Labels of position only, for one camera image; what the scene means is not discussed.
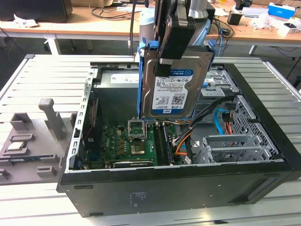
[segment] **motherboard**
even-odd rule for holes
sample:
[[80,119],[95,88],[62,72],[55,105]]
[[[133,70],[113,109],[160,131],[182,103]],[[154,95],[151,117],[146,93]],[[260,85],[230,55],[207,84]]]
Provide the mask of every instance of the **motherboard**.
[[[100,150],[86,151],[84,167],[92,170],[160,165],[157,152],[161,141],[157,140],[157,127],[155,123],[136,119],[129,120],[127,125],[103,126]],[[173,124],[164,125],[164,128],[165,145],[170,148],[173,159],[171,143],[176,137],[176,129]]]

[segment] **case label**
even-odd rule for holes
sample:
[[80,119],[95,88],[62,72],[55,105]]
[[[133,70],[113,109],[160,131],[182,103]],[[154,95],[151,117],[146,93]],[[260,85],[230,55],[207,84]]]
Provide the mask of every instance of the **case label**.
[[184,108],[188,90],[186,83],[193,76],[192,70],[171,70],[169,77],[156,77],[153,110],[162,110],[162,113],[175,113]]
[[111,83],[138,83],[139,74],[112,74]]

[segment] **red cable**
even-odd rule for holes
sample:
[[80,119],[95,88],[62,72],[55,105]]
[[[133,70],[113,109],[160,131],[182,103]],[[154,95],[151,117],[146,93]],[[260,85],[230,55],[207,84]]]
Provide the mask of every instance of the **red cable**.
[[90,129],[89,129],[89,131],[88,131],[88,133],[87,133],[87,135],[86,135],[86,137],[85,137],[85,141],[87,140],[87,138],[88,138],[88,136],[89,136],[89,134],[90,134],[90,132],[91,132],[91,129],[93,128],[93,123],[94,123],[94,107],[95,107],[95,101],[93,101],[93,108],[92,108],[92,124],[91,124],[91,127],[90,127]]

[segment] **blue box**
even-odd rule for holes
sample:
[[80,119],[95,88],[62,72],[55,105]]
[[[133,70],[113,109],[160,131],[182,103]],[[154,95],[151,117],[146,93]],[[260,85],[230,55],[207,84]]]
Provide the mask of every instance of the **blue box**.
[[268,6],[269,15],[279,16],[286,19],[291,18],[295,14],[295,8],[282,4],[270,3]]

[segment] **hard drive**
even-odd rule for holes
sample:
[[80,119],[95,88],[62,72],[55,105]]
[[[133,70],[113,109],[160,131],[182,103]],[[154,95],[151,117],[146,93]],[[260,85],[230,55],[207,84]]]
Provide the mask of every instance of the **hard drive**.
[[174,60],[168,77],[154,75],[157,52],[145,51],[141,95],[142,119],[189,118],[193,114],[213,52],[207,47],[186,51],[181,60]]

